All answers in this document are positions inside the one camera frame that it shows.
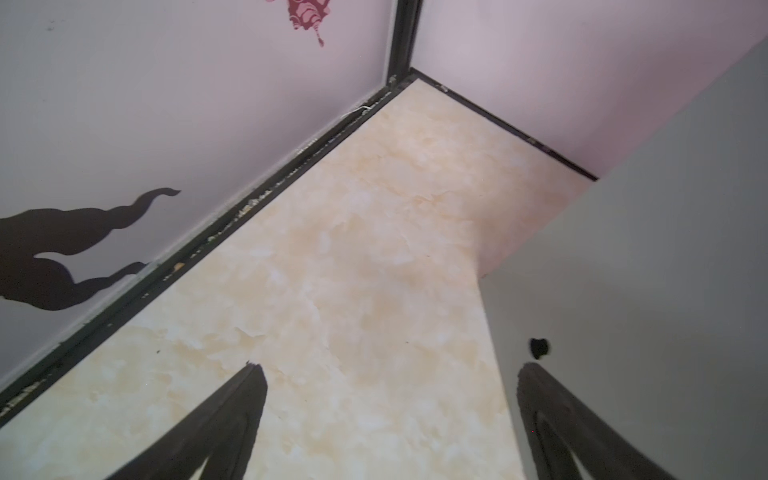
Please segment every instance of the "red wall sticker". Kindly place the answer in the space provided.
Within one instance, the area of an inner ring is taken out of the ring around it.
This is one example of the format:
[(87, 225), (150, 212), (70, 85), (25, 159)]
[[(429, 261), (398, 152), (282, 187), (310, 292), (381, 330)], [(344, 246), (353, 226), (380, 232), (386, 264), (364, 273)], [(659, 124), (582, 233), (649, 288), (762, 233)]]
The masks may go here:
[(320, 38), (320, 32), (318, 27), (320, 22), (328, 15), (331, 10), (328, 8), (328, 4), (331, 0), (287, 0), (288, 1), (288, 18), (293, 23), (293, 29), (298, 30), (299, 27), (304, 27), (304, 30), (309, 30), (310, 27), (314, 28), (315, 35), (317, 35), (317, 41), (320, 46), (323, 47), (326, 43)]

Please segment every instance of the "black spot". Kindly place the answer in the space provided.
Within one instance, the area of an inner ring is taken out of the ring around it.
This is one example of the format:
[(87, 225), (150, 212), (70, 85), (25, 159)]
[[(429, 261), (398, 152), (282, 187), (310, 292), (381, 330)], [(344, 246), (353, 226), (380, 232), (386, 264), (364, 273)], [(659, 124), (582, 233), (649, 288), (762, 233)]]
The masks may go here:
[(531, 347), (531, 355), (537, 360), (549, 353), (549, 341), (547, 339), (530, 339), (528, 346)]

